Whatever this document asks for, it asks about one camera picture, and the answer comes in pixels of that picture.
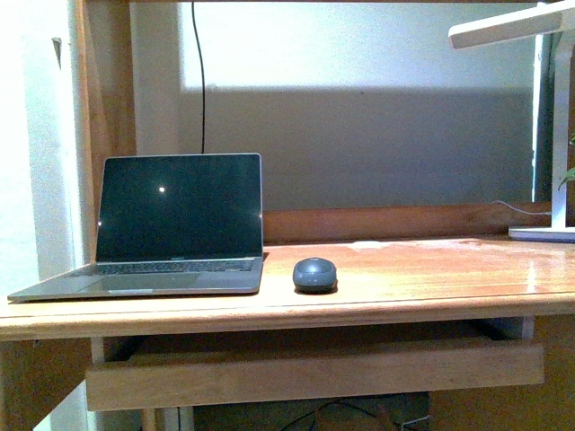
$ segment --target lamp base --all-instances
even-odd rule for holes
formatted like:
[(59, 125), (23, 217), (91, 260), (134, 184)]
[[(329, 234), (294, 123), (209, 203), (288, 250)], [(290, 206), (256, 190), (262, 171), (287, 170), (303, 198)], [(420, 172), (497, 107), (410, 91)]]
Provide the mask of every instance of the lamp base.
[(509, 238), (519, 241), (575, 243), (575, 227), (510, 227)]

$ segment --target gray mouse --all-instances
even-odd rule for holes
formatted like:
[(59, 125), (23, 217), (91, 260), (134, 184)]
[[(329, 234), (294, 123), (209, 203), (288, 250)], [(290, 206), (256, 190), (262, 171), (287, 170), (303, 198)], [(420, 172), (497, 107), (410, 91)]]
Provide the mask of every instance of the gray mouse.
[(308, 258), (294, 266), (294, 284), (299, 294), (330, 294), (337, 290), (335, 265), (327, 259)]

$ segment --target white desk lamp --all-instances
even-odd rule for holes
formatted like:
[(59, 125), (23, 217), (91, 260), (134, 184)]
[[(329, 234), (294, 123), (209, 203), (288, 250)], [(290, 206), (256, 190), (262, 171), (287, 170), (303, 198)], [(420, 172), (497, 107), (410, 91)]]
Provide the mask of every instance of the white desk lamp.
[(569, 99), (571, 58), (575, 47), (575, 0), (544, 4), (531, 9), (452, 27), (449, 40), (455, 49), (523, 39), (563, 31), (555, 54), (553, 106), (553, 182), (551, 227), (512, 227), (509, 236), (518, 240), (575, 242), (575, 228), (566, 227), (569, 145)]

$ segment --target green plant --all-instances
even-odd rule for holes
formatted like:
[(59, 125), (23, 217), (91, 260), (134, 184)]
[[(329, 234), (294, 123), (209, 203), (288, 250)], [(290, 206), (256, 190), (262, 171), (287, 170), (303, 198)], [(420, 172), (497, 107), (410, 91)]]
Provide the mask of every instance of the green plant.
[[(569, 140), (569, 144), (575, 145), (575, 133), (571, 136), (571, 139)], [(566, 184), (566, 183), (568, 183), (570, 181), (574, 181), (574, 180), (575, 180), (575, 168), (571, 168), (567, 172), (565, 172), (565, 176), (563, 177), (561, 184), (559, 184), (559, 189), (561, 188), (561, 186), (563, 184)]]

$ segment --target laptop screen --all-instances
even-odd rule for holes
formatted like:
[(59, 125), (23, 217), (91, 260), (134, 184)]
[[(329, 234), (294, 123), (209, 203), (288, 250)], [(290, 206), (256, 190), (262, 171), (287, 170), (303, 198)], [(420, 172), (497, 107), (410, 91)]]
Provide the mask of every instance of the laptop screen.
[(106, 160), (97, 262), (261, 255), (258, 154)]

